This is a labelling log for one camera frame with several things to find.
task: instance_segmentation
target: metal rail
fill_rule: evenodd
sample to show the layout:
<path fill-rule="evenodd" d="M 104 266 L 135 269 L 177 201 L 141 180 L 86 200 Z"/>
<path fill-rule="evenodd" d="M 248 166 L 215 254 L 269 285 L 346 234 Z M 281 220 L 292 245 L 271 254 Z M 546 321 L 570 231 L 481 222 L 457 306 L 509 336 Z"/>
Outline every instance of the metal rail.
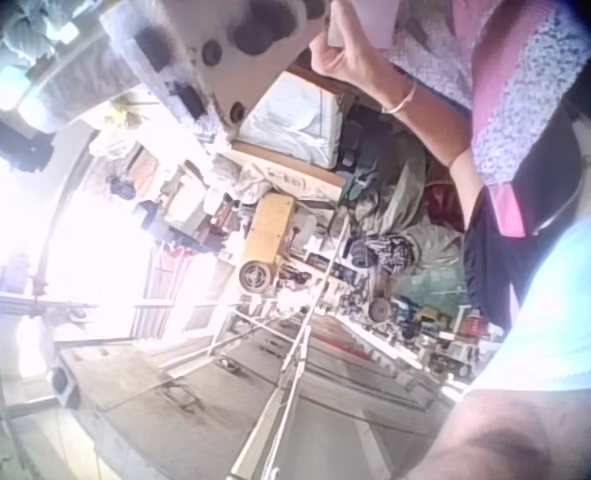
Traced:
<path fill-rule="evenodd" d="M 271 450 L 268 454 L 268 458 L 266 459 L 266 463 L 264 464 L 262 480 L 275 480 L 277 478 L 277 474 L 279 473 L 279 468 L 276 467 L 275 464 L 277 463 L 278 455 L 280 453 L 280 447 L 282 446 L 284 433 L 290 429 L 290 426 L 293 423 L 295 406 L 302 389 L 301 379 L 304 376 L 304 370 L 306 369 L 306 358 L 308 354 L 308 342 L 310 340 L 310 335 L 311 326 L 307 325 L 304 329 L 304 335 L 302 337 L 302 343 L 299 349 L 299 361 L 295 371 L 295 378 L 293 379 L 293 384 L 288 395 L 288 401 L 286 402 L 286 407 L 284 408 L 282 420 L 279 424 L 279 428 L 277 429 L 277 433 L 275 434 L 275 438 L 273 439 L 273 444 L 271 445 Z"/>
<path fill-rule="evenodd" d="M 284 363 L 282 364 L 282 369 L 280 370 L 280 372 L 282 374 L 284 372 L 286 372 L 288 365 L 293 361 L 295 351 L 297 350 L 297 347 L 301 343 L 302 337 L 304 336 L 304 331 L 306 330 L 306 327 L 311 322 L 311 319 L 313 318 L 313 314 L 315 313 L 315 308 L 317 308 L 317 304 L 322 299 L 322 295 L 324 295 L 324 289 L 326 288 L 326 284 L 328 283 L 328 277 L 330 276 L 331 271 L 333 270 L 333 266 L 335 265 L 335 259 L 337 258 L 337 254 L 339 253 L 339 249 L 342 246 L 342 242 L 344 241 L 344 237 L 346 236 L 346 232 L 348 232 L 348 227 L 349 227 L 349 218 L 347 215 L 344 218 L 344 225 L 342 225 L 342 231 L 340 232 L 339 238 L 337 239 L 337 245 L 335 246 L 333 256 L 331 257 L 330 261 L 328 262 L 328 267 L 326 268 L 326 272 L 324 272 L 324 277 L 322 278 L 322 284 L 319 287 L 319 291 L 317 292 L 317 295 L 315 296 L 315 300 L 313 300 L 313 304 L 311 305 L 311 308 L 308 310 L 308 312 L 306 313 L 306 316 L 304 317 L 304 320 L 302 321 L 302 327 L 300 328 L 299 332 L 297 333 L 297 337 L 295 337 L 295 341 L 293 342 L 293 346 L 291 347 L 290 351 L 288 352 L 288 355 L 286 355 L 286 358 L 284 359 Z"/>
<path fill-rule="evenodd" d="M 268 327 L 268 326 L 264 325 L 263 323 L 260 323 L 260 322 L 258 322 L 257 320 L 255 320 L 255 319 L 254 319 L 254 318 L 252 318 L 252 317 L 249 317 L 249 316 L 248 316 L 248 315 L 246 315 L 245 313 L 241 313 L 241 312 L 240 312 L 240 311 L 238 311 L 238 310 L 235 310 L 233 313 L 234 313 L 235 315 L 238 315 L 238 316 L 242 317 L 244 320 L 247 320 L 247 321 L 249 321 L 249 322 L 251 322 L 251 323 L 253 323 L 253 324 L 255 324 L 255 325 L 257 325 L 257 326 L 259 326 L 259 327 L 261 327 L 261 328 L 263 328 L 263 329 L 264 329 L 264 330 L 266 330 L 267 332 L 270 332 L 270 333 L 272 333 L 273 335 L 275 335 L 276 337 L 279 337 L 279 338 L 281 338 L 282 340 L 286 340 L 287 342 L 290 342 L 290 343 L 295 343 L 295 340 L 293 340 L 293 339 L 292 339 L 291 337 L 289 337 L 288 335 L 284 335 L 283 333 L 281 333 L 281 332 L 278 332 L 278 331 L 277 331 L 277 330 L 275 330 L 274 328 Z"/>
<path fill-rule="evenodd" d="M 201 350 L 197 350 L 196 352 L 192 352 L 192 353 L 187 353 L 186 355 L 182 355 L 181 357 L 177 357 L 177 358 L 173 358 L 172 360 L 169 360 L 167 362 L 162 363 L 161 365 L 159 365 L 159 368 L 164 369 L 164 370 L 168 370 L 170 368 L 175 368 L 175 367 L 179 367 L 180 365 L 182 365 L 183 363 L 186 363 L 187 361 L 198 357 L 202 354 L 206 354 L 206 355 L 212 355 L 212 352 L 214 349 L 218 348 L 218 347 L 222 347 L 224 345 L 227 345 L 231 342 L 234 342 L 235 340 L 238 340 L 242 337 L 245 337 L 246 335 L 249 335 L 257 330 L 259 330 L 260 328 L 266 328 L 266 324 L 277 321 L 277 318 L 269 318 L 268 320 L 266 320 L 263 323 L 259 323 L 254 327 L 251 327 L 250 330 L 248 330 L 247 332 L 244 333 L 240 333 L 238 335 L 235 335 L 233 337 L 227 338 L 226 340 L 221 340 L 219 342 L 213 342 L 211 343 L 211 345 L 209 345 L 207 348 L 203 348 Z"/>

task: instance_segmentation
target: light blue shirt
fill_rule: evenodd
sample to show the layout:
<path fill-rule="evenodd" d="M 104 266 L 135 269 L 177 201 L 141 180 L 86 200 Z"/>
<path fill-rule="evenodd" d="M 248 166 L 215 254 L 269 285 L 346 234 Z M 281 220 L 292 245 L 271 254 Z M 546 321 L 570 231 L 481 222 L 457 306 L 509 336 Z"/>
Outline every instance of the light blue shirt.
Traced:
<path fill-rule="evenodd" d="M 472 390 L 591 389 L 591 217 L 564 233 Z"/>

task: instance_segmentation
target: cloth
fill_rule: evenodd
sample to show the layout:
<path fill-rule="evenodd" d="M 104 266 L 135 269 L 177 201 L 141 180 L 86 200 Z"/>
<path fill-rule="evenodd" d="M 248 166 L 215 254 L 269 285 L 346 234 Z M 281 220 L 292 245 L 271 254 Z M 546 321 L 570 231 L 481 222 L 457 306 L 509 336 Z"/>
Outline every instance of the cloth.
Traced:
<path fill-rule="evenodd" d="M 400 9 L 388 59 L 473 114 L 487 185 L 510 182 L 591 59 L 566 2 L 431 0 Z"/>
<path fill-rule="evenodd" d="M 591 389 L 591 216 L 555 245 L 515 328 L 471 389 Z"/>
<path fill-rule="evenodd" d="M 413 244 L 403 235 L 366 238 L 364 244 L 375 252 L 379 266 L 390 274 L 401 273 L 415 264 Z"/>

